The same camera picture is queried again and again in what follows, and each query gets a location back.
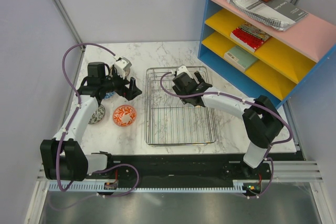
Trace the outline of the orange patterned glass bowl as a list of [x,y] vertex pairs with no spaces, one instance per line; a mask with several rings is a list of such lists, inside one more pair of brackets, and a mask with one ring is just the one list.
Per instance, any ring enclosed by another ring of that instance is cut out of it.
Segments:
[[130,126],[136,118],[136,109],[131,105],[121,105],[113,112],[113,122],[120,127]]

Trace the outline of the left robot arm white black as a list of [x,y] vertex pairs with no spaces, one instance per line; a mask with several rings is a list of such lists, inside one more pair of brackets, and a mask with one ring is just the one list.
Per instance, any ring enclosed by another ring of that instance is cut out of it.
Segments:
[[80,147],[83,134],[93,114],[109,92],[115,92],[128,101],[142,94],[136,80],[127,78],[131,62],[120,58],[106,71],[107,64],[91,62],[76,91],[77,105],[71,110],[60,130],[50,140],[43,140],[40,153],[47,179],[82,181],[96,172],[103,178],[111,178],[115,165],[108,161],[108,153],[84,154]]

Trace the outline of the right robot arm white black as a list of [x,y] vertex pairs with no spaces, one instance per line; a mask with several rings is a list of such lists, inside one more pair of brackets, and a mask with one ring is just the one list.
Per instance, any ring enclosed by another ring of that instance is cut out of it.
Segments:
[[240,172],[245,178],[254,178],[272,141],[284,127],[284,121],[270,99],[264,95],[240,98],[223,93],[205,82],[198,71],[192,75],[184,66],[174,72],[173,83],[175,95],[184,104],[218,109],[243,120],[250,143]]

